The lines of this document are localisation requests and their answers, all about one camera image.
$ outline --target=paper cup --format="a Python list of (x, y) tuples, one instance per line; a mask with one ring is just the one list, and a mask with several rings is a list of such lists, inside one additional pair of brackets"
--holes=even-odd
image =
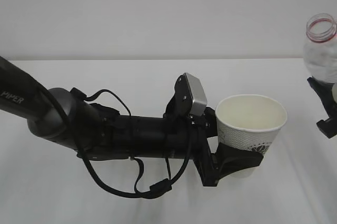
[(285, 108), (262, 95), (235, 95), (215, 110), (218, 140), (237, 149), (265, 154), (287, 121)]

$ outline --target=black robotic arm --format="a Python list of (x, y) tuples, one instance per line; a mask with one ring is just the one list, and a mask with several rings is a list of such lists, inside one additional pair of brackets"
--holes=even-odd
[[(163, 118), (132, 116), (127, 106), (109, 90), (87, 97), (80, 90), (47, 90), (33, 77), (0, 57), (0, 109), (27, 119), (30, 131), (41, 138), (74, 149), (95, 182), (104, 190), (127, 198), (157, 198), (171, 190), (192, 159), (203, 186), (216, 186), (224, 176), (258, 166), (259, 152), (239, 150), (219, 143), (211, 153), (207, 138), (217, 136), (215, 112), (207, 107), (200, 81), (185, 73), (175, 83), (175, 93)], [(102, 92), (114, 95), (129, 115), (97, 103)], [(103, 183), (91, 161), (138, 157), (184, 159), (173, 177), (150, 187), (148, 192), (121, 192)]]

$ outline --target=bottle neck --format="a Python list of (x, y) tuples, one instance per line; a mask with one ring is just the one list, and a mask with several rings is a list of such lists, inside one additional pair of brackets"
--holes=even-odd
[(337, 24), (331, 15), (318, 14), (306, 24), (306, 35), (314, 43), (325, 43), (337, 33)]

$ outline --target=black cable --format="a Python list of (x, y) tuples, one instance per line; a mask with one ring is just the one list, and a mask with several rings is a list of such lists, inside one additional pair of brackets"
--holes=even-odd
[(170, 168), (170, 162), (169, 162), (168, 157), (165, 157), (165, 162), (166, 162), (168, 178), (169, 178), (169, 180), (171, 180), (171, 168)]
[[(95, 172), (93, 166), (91, 165), (91, 163), (90, 163), (90, 161), (89, 161), (89, 159), (88, 159), (88, 157), (86, 155), (85, 150), (81, 146), (81, 143), (80, 143), (80, 140), (78, 138), (78, 135), (75, 132), (75, 130), (73, 129), (73, 126), (71, 125), (71, 122), (69, 121), (69, 118), (68, 118), (67, 114), (64, 112), (62, 106), (58, 103), (58, 101), (55, 99), (55, 97), (43, 85), (41, 85), (37, 81), (36, 81), (36, 83), (37, 83), (38, 89), (49, 100), (49, 102), (54, 106), (54, 108), (56, 109), (56, 111), (60, 115), (63, 123), (65, 124), (67, 130), (69, 131), (69, 133), (71, 134), (71, 136), (72, 136), (72, 138), (73, 138), (73, 140), (75, 142), (77, 151), (78, 151), (80, 157), (82, 158), (83, 163), (84, 163), (85, 167), (87, 168), (89, 174), (91, 175), (91, 177), (93, 178), (93, 180), (96, 182), (96, 184), (99, 187), (101, 187), (103, 190), (105, 190), (105, 191), (107, 191), (107, 192), (109, 192), (111, 194), (114, 194), (116, 196), (120, 196), (120, 197), (124, 197), (124, 198), (140, 198), (140, 197), (142, 197), (142, 198), (147, 198), (147, 199), (154, 199), (154, 198), (160, 197), (161, 195), (163, 195), (164, 193), (166, 193), (169, 190), (169, 188), (172, 186), (172, 184), (174, 184), (180, 178), (180, 176), (183, 174), (183, 172), (185, 171), (186, 166), (187, 166), (187, 164), (189, 162), (189, 159), (191, 157), (191, 149), (192, 149), (192, 140), (191, 140), (191, 134), (190, 134), (190, 126), (191, 125), (189, 123), (187, 123), (187, 126), (189, 127), (189, 130), (187, 131), (189, 143), (188, 143), (188, 147), (187, 147), (186, 156), (184, 158), (184, 162), (183, 162), (181, 168), (179, 169), (178, 173), (173, 177), (173, 179), (169, 180), (169, 183), (166, 183), (164, 187), (160, 188), (161, 191), (151, 191), (150, 190), (150, 191), (147, 191), (147, 192), (139, 192), (138, 191), (136, 193), (131, 193), (131, 192), (123, 192), (123, 191), (119, 191), (119, 190), (116, 190), (114, 188), (111, 188), (110, 186), (108, 186), (107, 184), (105, 184), (104, 182), (102, 182), (101, 179), (99, 178), (99, 176), (97, 175), (97, 173)], [(131, 116), (131, 112), (128, 109), (128, 107), (123, 103), (123, 101), (116, 94), (114, 94), (110, 90), (107, 90), (107, 89), (100, 90), (95, 95), (93, 95), (93, 96), (91, 96), (89, 98), (86, 98), (86, 100), (87, 101), (90, 101), (91, 99), (94, 100), (94, 99), (96, 99), (103, 92), (108, 92), (108, 93), (112, 94), (119, 102), (121, 102), (121, 104), (128, 111), (129, 116)], [(136, 182), (139, 181), (139, 179), (141, 178), (141, 176), (144, 173), (144, 164), (142, 166), (140, 163), (143, 163), (143, 162), (142, 161), (138, 162), (138, 165), (140, 167), (140, 173), (138, 175), (138, 178), (137, 178)]]
[(101, 95), (102, 93), (109, 93), (111, 95), (113, 95), (122, 105), (123, 107), (125, 107), (125, 109), (127, 110), (128, 112), (128, 115), (131, 117), (131, 111), (130, 109), (126, 106), (126, 104), (115, 94), (113, 93), (112, 91), (108, 90), (108, 89), (102, 89), (102, 90), (99, 90), (98, 92), (96, 92), (95, 94), (93, 94), (92, 96), (90, 97), (86, 97), (84, 100), (85, 101), (94, 101), (95, 99), (97, 99), (99, 97), (99, 95)]
[(80, 157), (83, 160), (83, 163), (85, 165), (85, 167), (87, 168), (89, 174), (91, 175), (91, 177), (94, 179), (94, 181), (96, 182), (96, 184), (101, 187), (103, 190), (114, 194), (116, 196), (120, 196), (120, 197), (124, 197), (124, 198), (139, 198), (139, 195), (135, 194), (135, 193), (131, 193), (131, 192), (123, 192), (123, 191), (119, 191), (116, 190), (114, 188), (111, 188), (110, 186), (108, 186), (107, 184), (105, 184), (103, 181), (101, 181), (101, 179), (99, 178), (99, 176), (97, 175), (97, 173), (95, 172), (93, 166), (91, 165), (85, 150), (83, 149), (83, 147), (81, 146), (80, 140), (77, 136), (77, 133), (74, 131), (68, 116), (66, 115), (66, 113), (64, 112), (63, 108), (61, 107), (61, 105), (58, 103), (58, 101), (55, 99), (55, 97), (43, 86), (41, 85), (39, 82), (37, 82), (37, 86), (39, 88), (39, 90), (41, 91), (41, 93), (50, 101), (50, 103), (54, 106), (54, 108), (56, 109), (56, 111), (58, 112), (58, 114), (60, 115), (63, 123), (65, 124), (66, 128), (68, 129), (69, 133), (71, 134), (77, 151), (80, 154)]

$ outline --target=plastic bottle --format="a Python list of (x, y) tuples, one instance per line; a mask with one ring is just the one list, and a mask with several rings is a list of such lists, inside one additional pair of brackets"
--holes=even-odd
[(318, 14), (306, 24), (304, 63), (324, 83), (337, 83), (337, 24), (331, 15)]

